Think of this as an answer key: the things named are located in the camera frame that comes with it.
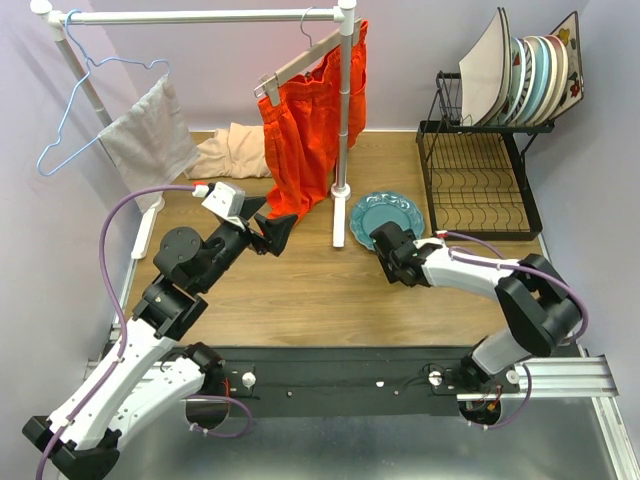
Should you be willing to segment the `teal scalloped ceramic plate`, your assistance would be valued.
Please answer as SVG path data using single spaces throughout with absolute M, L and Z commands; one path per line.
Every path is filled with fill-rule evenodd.
M 349 228 L 355 240 L 374 250 L 370 234 L 387 222 L 410 229 L 420 237 L 425 232 L 425 220 L 418 206 L 406 196 L 392 191 L 376 191 L 362 196 L 353 206 Z

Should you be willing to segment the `white square plate black rim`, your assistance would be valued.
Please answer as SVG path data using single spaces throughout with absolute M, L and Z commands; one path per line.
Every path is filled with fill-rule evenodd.
M 503 9 L 498 7 L 481 37 L 459 62 L 463 126 L 481 126 L 497 105 L 503 87 L 507 39 Z

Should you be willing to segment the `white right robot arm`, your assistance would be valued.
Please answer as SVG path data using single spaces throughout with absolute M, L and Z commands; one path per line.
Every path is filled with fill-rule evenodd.
M 418 239 L 412 230 L 391 221 L 370 234 L 389 282 L 454 288 L 500 305 L 507 327 L 480 340 L 443 375 L 453 387 L 483 391 L 505 368 L 530 357 L 548 357 L 585 333 L 585 303 L 545 257 L 507 259 L 494 250 L 495 256 L 488 258 L 449 246 L 450 237 L 472 239 L 449 230 Z

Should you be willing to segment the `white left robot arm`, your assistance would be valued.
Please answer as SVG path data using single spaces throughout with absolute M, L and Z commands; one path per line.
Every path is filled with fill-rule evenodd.
M 68 479 L 103 479 L 125 445 L 172 404 L 187 399 L 233 406 L 253 414 L 232 397 L 224 360 L 212 348 L 186 348 L 159 378 L 144 375 L 183 338 L 207 309 L 203 299 L 247 249 L 279 256 L 298 217 L 268 219 L 260 214 L 266 199 L 246 196 L 224 182 L 196 184 L 186 192 L 220 221 L 207 238 L 177 227 L 162 239 L 154 258 L 157 277 L 144 291 L 131 318 L 125 318 L 99 254 L 100 271 L 118 319 L 120 336 L 84 383 L 47 416 L 33 416 L 23 435 L 40 451 L 36 478 L 52 463 Z

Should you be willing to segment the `beige cloth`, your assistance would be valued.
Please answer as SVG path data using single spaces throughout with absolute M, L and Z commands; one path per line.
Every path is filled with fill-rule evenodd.
M 184 174 L 193 180 L 215 177 L 269 178 L 265 158 L 264 129 L 232 122 L 196 141 L 198 157 Z

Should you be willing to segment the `grey towel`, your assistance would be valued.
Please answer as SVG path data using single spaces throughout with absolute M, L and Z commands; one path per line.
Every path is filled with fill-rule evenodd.
M 98 138 L 131 192 L 172 183 L 199 157 L 168 75 Z

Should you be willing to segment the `wooden clip hanger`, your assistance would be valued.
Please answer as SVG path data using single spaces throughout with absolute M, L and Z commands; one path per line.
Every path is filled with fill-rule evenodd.
M 356 1 L 339 1 L 334 7 L 334 21 L 339 24 L 338 29 L 317 42 L 304 30 L 304 22 L 311 19 L 314 8 L 304 10 L 299 27 L 301 33 L 309 38 L 309 47 L 274 73 L 262 76 L 258 86 L 254 88 L 254 97 L 268 97 L 274 105 L 278 105 L 281 101 L 279 88 L 335 48 L 340 50 L 341 56 L 341 86 L 346 87 L 351 74 L 352 48 L 359 41 L 362 23 L 362 19 L 356 17 L 356 6 Z

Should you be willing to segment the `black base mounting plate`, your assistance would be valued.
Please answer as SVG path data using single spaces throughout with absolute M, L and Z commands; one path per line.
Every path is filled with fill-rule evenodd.
M 218 348 L 202 393 L 229 393 L 257 418 L 456 416 L 516 393 L 513 367 L 475 372 L 458 347 Z

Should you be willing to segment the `floral round plate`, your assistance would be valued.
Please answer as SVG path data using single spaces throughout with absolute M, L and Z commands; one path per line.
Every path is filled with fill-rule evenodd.
M 497 121 L 499 125 L 506 125 L 510 116 L 515 111 L 517 99 L 521 93 L 524 84 L 524 47 L 520 40 L 515 37 L 511 38 L 511 83 L 507 94 L 507 99 L 498 112 Z

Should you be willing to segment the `blue striped round plate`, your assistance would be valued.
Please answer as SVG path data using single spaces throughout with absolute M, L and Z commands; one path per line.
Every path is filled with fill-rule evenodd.
M 517 124 L 518 119 L 522 116 L 524 112 L 524 108 L 529 100 L 531 95 L 531 88 L 533 84 L 533 80 L 535 77 L 535 58 L 533 53 L 533 48 L 531 43 L 524 39 L 520 39 L 520 43 L 524 48 L 524 64 L 523 64 L 523 72 L 524 72 L 524 81 L 523 86 L 519 95 L 516 98 L 516 102 L 514 103 L 514 111 L 508 117 L 508 126 L 515 126 Z

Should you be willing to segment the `cream round plate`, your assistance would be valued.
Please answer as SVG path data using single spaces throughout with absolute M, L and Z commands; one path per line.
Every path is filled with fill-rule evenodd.
M 557 42 L 555 40 L 552 40 L 550 35 L 542 36 L 541 39 L 549 50 L 550 70 L 545 95 L 539 108 L 536 110 L 534 116 L 531 119 L 531 123 L 534 126 L 539 125 L 541 122 L 543 122 L 544 114 L 546 113 L 549 104 L 551 103 L 556 85 L 560 55 L 558 47 L 556 46 Z

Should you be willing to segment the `light blue round plate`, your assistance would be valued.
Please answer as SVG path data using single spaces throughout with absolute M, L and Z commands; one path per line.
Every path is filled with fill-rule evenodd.
M 535 60 L 535 73 L 530 85 L 530 95 L 518 118 L 520 125 L 529 123 L 539 109 L 546 94 L 550 75 L 550 52 L 545 42 L 539 36 L 527 36 Z

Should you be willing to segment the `pink round plate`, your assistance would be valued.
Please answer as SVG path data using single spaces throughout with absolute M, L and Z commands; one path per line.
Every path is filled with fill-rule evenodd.
M 546 106 L 546 109 L 543 111 L 542 117 L 540 118 L 542 122 L 546 122 L 550 119 L 552 113 L 560 103 L 560 99 L 564 92 L 566 76 L 569 67 L 568 53 L 563 41 L 555 35 L 545 35 L 544 38 L 548 40 L 554 48 L 554 51 L 556 53 L 557 67 L 552 96 Z

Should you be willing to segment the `flower pattern square plate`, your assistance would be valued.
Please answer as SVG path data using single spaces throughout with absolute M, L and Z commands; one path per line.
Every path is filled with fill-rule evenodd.
M 584 76 L 581 55 L 579 14 L 570 13 L 552 32 L 565 47 L 568 67 L 562 81 L 562 94 L 550 116 L 554 121 L 584 99 Z

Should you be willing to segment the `aluminium rail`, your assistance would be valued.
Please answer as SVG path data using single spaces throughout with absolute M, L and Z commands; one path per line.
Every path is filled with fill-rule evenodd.
M 507 398 L 523 397 L 528 385 L 524 369 L 532 379 L 533 398 L 617 397 L 619 389 L 604 355 L 595 357 L 534 358 L 515 364 L 519 389 Z

